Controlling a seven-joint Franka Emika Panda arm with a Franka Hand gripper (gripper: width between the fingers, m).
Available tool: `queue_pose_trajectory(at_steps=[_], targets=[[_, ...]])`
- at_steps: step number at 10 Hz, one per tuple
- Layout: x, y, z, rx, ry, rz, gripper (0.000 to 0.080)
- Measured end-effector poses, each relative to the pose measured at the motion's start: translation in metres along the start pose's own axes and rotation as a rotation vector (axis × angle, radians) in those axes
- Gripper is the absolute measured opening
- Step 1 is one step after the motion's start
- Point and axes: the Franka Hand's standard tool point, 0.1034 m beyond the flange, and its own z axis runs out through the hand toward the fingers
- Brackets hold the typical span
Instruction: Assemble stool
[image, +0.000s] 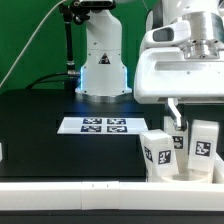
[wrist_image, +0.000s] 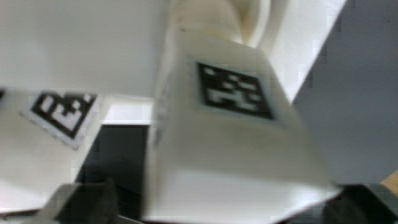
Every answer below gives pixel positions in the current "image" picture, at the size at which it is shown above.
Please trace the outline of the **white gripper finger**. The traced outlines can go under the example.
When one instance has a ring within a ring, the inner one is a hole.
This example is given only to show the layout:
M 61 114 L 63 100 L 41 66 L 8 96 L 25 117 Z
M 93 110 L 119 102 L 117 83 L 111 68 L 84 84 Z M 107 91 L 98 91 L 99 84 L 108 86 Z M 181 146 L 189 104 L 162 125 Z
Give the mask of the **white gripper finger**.
M 185 131 L 187 129 L 187 120 L 181 115 L 177 106 L 177 98 L 168 98 L 166 100 L 166 109 L 169 111 L 171 118 L 173 119 L 173 125 L 176 131 Z

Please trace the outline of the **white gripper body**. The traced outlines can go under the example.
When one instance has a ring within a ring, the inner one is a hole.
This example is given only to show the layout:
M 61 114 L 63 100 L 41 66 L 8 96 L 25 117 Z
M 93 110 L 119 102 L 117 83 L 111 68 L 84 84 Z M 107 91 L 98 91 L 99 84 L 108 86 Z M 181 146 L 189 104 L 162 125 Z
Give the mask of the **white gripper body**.
M 185 59 L 178 47 L 145 50 L 137 64 L 134 98 L 140 104 L 176 98 L 184 104 L 224 102 L 224 59 Z

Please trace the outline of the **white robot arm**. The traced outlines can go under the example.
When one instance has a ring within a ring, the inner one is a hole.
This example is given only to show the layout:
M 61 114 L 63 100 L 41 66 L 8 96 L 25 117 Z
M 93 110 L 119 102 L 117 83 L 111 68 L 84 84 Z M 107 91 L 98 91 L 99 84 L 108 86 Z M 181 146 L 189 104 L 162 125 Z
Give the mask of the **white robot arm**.
M 185 120 L 180 103 L 224 102 L 224 9 L 220 0 L 159 0 L 146 20 L 135 72 L 127 86 L 121 60 L 122 27 L 106 8 L 90 9 L 87 60 L 76 89 L 82 99 L 114 102 L 130 93 L 141 104 L 164 103 L 177 129 Z

